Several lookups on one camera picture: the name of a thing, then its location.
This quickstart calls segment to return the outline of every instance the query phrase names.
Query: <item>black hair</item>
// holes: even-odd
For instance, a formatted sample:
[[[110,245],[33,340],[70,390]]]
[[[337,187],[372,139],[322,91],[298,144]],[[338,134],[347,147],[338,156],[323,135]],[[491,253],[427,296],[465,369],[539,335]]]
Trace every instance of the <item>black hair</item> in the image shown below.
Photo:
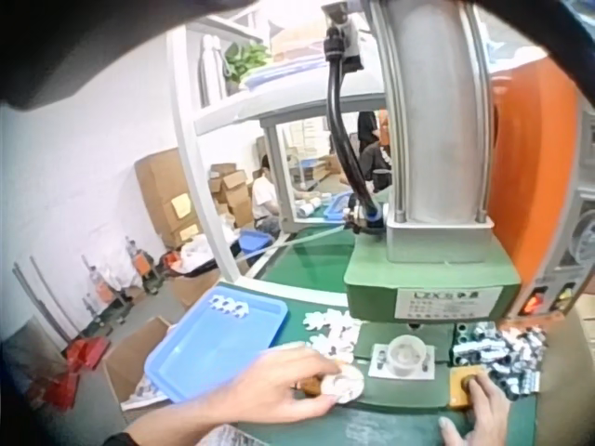
[[[269,155],[264,155],[262,157],[262,161],[260,162],[261,169],[269,169],[271,170],[271,165],[269,164]]]

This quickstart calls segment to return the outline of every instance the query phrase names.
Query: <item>orange machine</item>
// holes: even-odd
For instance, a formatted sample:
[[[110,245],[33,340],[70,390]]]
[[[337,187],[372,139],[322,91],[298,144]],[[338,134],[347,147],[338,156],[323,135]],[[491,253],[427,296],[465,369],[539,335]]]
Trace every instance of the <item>orange machine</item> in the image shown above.
[[[555,321],[595,259],[595,113],[549,58],[494,73],[492,83],[489,215],[522,278],[505,322]]]

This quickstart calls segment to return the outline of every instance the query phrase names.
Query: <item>green plant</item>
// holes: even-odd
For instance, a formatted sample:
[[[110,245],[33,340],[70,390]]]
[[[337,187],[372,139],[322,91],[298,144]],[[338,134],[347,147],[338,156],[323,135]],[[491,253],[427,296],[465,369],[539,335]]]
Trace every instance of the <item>green plant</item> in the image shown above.
[[[240,84],[250,70],[266,65],[270,58],[269,49],[264,45],[239,46],[233,44],[225,52],[225,60],[229,68],[226,77],[234,83]]]

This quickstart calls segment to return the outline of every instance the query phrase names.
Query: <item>green work table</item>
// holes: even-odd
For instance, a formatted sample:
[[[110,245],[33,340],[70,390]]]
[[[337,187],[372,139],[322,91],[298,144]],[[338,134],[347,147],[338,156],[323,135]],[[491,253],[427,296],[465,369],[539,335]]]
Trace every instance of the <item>green work table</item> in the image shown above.
[[[317,230],[304,230],[305,237]],[[262,270],[260,279],[305,289],[344,293],[343,276],[353,248],[354,235],[342,231],[304,244],[280,250]],[[289,316],[275,339],[275,344],[308,340],[311,332],[303,326],[304,315],[322,310],[310,302],[285,299]],[[280,445],[392,445],[412,446],[443,444],[438,428],[439,416],[448,416],[466,434],[471,425],[463,413],[444,409],[433,413],[376,413],[352,406],[336,407],[323,418],[293,425],[257,426],[242,424],[249,435],[269,444]],[[510,446],[534,444],[536,397],[512,404],[509,416]]]

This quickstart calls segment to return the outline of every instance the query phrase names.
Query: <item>person's right hand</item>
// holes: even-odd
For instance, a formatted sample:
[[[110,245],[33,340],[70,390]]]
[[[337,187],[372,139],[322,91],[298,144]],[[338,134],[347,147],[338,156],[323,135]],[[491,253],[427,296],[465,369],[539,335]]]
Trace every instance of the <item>person's right hand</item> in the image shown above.
[[[506,395],[486,374],[478,374],[469,381],[469,393],[475,428],[462,439],[454,423],[441,417],[439,424],[445,446],[504,446],[510,410]]]
[[[291,386],[304,378],[338,373],[335,362],[311,348],[271,350],[211,395],[207,405],[220,423],[292,423],[322,416],[336,397],[296,400]]]

